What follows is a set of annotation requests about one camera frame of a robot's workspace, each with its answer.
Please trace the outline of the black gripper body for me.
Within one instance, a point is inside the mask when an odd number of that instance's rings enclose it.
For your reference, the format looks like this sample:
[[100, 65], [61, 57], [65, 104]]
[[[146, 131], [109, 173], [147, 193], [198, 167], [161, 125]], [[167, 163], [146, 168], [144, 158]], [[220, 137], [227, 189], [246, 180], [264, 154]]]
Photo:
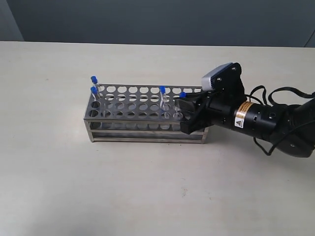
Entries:
[[203, 91], [209, 126], [217, 125], [226, 129], [238, 130], [234, 125], [238, 108], [246, 102], [242, 80], [233, 88], [219, 91]]

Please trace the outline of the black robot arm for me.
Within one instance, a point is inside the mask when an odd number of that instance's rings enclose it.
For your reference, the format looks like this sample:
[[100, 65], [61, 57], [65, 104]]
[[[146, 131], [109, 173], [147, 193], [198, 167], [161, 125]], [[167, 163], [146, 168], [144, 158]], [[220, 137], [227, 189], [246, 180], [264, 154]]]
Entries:
[[306, 94], [292, 87], [279, 91], [290, 91], [309, 101], [303, 105], [278, 104], [272, 96], [263, 96], [263, 101], [252, 103], [252, 94], [245, 94], [239, 75], [209, 77], [202, 80], [196, 93], [177, 98], [175, 105], [189, 119], [180, 123], [183, 133], [212, 125], [221, 126], [249, 135], [253, 141], [263, 140], [272, 144], [271, 155], [278, 149], [293, 157], [310, 157], [315, 149], [315, 95]]

